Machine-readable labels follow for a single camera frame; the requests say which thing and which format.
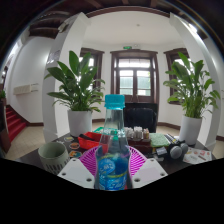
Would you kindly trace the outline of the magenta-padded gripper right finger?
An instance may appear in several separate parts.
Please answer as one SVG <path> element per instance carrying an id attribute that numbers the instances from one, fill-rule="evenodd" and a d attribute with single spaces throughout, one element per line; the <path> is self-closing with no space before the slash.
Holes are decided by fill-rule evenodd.
<path id="1" fill-rule="evenodd" d="M 133 188 L 140 188 L 167 176 L 167 172 L 156 159 L 147 159 L 134 147 L 129 147 L 131 156 L 129 160 L 130 182 Z"/>

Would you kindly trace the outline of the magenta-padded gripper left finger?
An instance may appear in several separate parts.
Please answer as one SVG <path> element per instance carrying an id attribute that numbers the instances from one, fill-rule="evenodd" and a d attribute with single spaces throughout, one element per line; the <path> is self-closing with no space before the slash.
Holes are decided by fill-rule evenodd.
<path id="1" fill-rule="evenodd" d="M 72 158 L 58 174 L 59 177 L 68 180 L 84 188 L 94 188 L 96 175 L 97 148 L 87 150 L 80 158 Z"/>

